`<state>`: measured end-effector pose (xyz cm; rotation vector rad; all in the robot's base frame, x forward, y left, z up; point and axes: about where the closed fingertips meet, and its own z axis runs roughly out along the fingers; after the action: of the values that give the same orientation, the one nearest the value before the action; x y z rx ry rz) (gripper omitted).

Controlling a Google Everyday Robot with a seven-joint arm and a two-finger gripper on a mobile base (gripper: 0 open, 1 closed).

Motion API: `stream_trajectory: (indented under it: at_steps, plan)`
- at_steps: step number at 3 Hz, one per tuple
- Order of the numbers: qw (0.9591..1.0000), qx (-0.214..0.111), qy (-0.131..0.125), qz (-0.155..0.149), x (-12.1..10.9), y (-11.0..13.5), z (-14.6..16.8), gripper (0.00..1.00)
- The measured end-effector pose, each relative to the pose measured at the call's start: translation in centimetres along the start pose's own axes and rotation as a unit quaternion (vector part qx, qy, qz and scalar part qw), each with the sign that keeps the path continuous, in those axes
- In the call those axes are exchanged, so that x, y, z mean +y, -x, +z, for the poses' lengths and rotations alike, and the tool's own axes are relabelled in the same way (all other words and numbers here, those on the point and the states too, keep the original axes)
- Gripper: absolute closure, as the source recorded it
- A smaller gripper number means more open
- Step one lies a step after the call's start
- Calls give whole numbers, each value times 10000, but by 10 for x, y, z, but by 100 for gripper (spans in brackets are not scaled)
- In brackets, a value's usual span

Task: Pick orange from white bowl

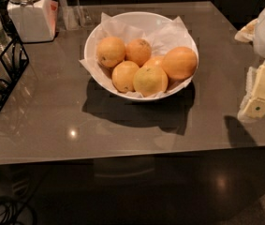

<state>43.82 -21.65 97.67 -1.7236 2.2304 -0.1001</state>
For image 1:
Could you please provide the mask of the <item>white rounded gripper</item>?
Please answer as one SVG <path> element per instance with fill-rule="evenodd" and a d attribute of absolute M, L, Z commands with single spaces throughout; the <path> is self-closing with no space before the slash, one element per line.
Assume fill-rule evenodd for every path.
<path fill-rule="evenodd" d="M 244 43 L 253 40 L 255 53 L 265 58 L 265 8 L 254 19 L 239 30 L 236 40 Z M 265 115 L 265 60 L 258 68 L 250 67 L 246 75 L 246 95 L 240 105 L 238 119 L 257 121 Z"/>

